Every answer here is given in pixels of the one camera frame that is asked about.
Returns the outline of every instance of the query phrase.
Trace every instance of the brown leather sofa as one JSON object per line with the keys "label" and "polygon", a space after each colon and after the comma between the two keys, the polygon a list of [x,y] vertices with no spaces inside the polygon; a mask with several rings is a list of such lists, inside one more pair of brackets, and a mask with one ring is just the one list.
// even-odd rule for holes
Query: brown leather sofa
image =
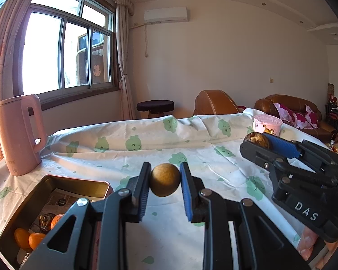
{"label": "brown leather sofa", "polygon": [[317,114],[318,117],[318,129],[299,129],[313,137],[316,137],[317,139],[321,141],[330,141],[333,134],[336,134],[337,131],[334,127],[330,126],[326,122],[322,121],[322,114],[318,110],[317,106],[305,99],[301,99],[294,96],[289,95],[282,95],[282,94],[273,94],[270,96],[267,96],[265,99],[259,99],[257,100],[254,108],[257,110],[261,110],[265,112],[266,114],[273,115],[277,118],[279,118],[279,113],[274,106],[274,104],[283,104],[289,109],[291,109],[294,112],[300,112],[302,114],[305,114],[306,108],[305,105],[308,105],[313,112]]}
{"label": "brown leather sofa", "polygon": [[227,115],[239,112],[235,102],[222,90],[203,90],[195,99],[194,115]]}

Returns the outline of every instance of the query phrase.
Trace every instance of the pink bucket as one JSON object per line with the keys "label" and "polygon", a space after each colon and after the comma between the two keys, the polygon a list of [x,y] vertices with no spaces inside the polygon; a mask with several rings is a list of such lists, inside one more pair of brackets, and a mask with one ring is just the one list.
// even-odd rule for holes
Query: pink bucket
{"label": "pink bucket", "polygon": [[268,133],[279,136],[280,127],[283,124],[281,119],[272,115],[255,115],[253,122],[253,130],[259,133]]}

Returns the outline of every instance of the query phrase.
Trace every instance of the window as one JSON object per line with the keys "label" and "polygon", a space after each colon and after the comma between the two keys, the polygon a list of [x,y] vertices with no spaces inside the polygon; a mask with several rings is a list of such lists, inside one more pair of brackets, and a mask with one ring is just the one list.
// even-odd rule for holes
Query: window
{"label": "window", "polygon": [[113,20],[94,0],[31,0],[17,95],[45,102],[114,87]]}

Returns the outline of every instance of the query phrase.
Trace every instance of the human hand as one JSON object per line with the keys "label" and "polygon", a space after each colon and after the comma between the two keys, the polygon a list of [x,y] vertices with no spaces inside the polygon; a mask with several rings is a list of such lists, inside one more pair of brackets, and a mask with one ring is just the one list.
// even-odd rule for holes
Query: human hand
{"label": "human hand", "polygon": [[[309,259],[310,255],[313,252],[313,246],[317,239],[318,239],[318,235],[316,233],[314,233],[309,228],[304,227],[302,237],[301,237],[301,240],[299,241],[298,248],[297,248],[298,252],[303,257],[304,260]],[[329,252],[316,265],[318,269],[322,269],[324,267],[324,265],[332,257],[333,253],[338,247],[338,240],[334,243],[329,243],[326,241],[324,242],[327,245]]]}

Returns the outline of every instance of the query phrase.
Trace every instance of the stool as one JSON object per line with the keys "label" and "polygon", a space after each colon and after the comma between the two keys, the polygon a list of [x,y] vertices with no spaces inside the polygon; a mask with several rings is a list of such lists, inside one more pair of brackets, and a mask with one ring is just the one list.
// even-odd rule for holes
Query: stool
{"label": "stool", "polygon": [[137,104],[139,112],[149,111],[148,119],[164,117],[164,112],[174,110],[174,102],[171,100],[149,100]]}

